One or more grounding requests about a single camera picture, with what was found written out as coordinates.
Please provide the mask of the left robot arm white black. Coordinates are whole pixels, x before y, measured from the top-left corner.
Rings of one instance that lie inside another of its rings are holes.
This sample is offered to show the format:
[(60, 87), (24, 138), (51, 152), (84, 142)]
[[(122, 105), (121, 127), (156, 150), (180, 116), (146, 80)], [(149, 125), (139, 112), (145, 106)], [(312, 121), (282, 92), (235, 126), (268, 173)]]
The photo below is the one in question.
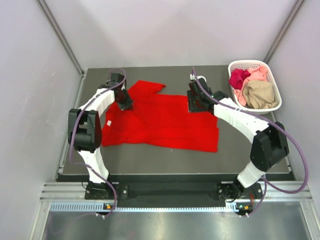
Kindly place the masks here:
[(127, 74), (112, 69), (106, 83), (100, 85), (93, 96), (82, 106), (68, 112), (69, 161), (73, 163), (73, 152), (82, 158), (81, 165), (89, 173), (86, 187), (89, 197), (94, 199), (117, 198), (115, 187), (108, 181), (110, 172), (101, 154), (102, 127), (100, 117), (112, 104), (121, 111), (132, 111), (134, 101), (127, 91)]

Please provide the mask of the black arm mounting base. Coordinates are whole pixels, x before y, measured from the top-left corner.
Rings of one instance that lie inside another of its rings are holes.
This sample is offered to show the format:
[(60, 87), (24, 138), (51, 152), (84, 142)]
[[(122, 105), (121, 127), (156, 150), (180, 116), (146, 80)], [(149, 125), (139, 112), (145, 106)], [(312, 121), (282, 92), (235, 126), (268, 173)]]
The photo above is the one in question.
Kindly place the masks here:
[(86, 200), (117, 200), (118, 208), (202, 208), (223, 207), (226, 203), (259, 200), (262, 187), (253, 185), (249, 195), (234, 198), (235, 174), (112, 174), (108, 181), (117, 198), (94, 199), (86, 188), (87, 174), (58, 176), (58, 182), (86, 184)]

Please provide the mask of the red t shirt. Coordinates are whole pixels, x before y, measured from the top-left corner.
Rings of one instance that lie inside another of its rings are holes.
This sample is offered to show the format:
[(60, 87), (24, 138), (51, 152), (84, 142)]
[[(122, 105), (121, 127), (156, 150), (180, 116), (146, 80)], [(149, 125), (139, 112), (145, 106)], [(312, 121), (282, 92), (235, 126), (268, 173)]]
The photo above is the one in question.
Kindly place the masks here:
[(132, 110), (113, 103), (106, 111), (102, 146), (149, 144), (158, 147), (216, 153), (218, 119), (208, 112), (189, 112), (183, 95), (162, 94), (162, 83), (139, 80), (128, 94)]

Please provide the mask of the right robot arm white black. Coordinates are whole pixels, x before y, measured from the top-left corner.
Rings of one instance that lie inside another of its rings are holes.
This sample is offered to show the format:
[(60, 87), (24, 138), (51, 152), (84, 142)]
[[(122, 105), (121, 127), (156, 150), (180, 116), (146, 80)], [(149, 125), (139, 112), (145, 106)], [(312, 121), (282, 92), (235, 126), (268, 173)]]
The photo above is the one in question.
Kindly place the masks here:
[(221, 91), (212, 92), (204, 77), (195, 78), (191, 74), (188, 85), (190, 112), (212, 114), (237, 129), (251, 143), (250, 161), (232, 183), (233, 197), (245, 198), (254, 184), (289, 154), (284, 126), (280, 122), (268, 122), (242, 112), (228, 95)]

